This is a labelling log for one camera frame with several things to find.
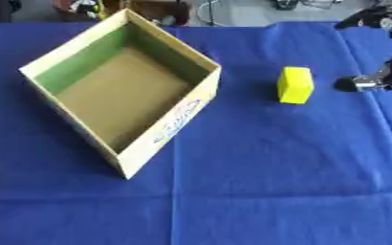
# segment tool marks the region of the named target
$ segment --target yellow cube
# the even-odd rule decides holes
[[[277,88],[280,102],[306,103],[314,91],[311,70],[305,67],[285,67]]]

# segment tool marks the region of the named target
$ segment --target cardboard box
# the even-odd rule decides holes
[[[215,97],[221,67],[123,10],[20,70],[130,178]]]

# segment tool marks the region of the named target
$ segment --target blue tablecloth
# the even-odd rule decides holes
[[[0,244],[392,245],[392,92],[332,88],[392,40],[332,26],[169,30],[224,66],[218,97],[123,181],[17,71],[88,24],[0,24]],[[307,104],[276,102],[284,66]]]

